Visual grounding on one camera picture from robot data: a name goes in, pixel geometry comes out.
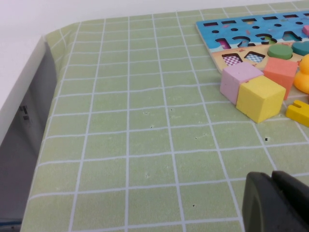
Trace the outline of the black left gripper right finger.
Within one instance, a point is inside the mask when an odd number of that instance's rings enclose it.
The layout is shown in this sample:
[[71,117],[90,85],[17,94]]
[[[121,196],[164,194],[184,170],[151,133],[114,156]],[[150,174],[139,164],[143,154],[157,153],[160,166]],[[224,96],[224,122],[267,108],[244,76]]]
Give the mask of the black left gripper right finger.
[[272,180],[297,212],[309,211],[309,187],[284,171],[273,171]]

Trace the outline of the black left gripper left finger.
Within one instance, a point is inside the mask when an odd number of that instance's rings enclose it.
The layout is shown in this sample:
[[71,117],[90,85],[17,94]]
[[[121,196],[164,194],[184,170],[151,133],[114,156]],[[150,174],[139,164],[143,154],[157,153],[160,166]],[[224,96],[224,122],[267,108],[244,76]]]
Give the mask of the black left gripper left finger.
[[247,232],[307,232],[309,212],[297,212],[271,176],[247,174],[242,203]]

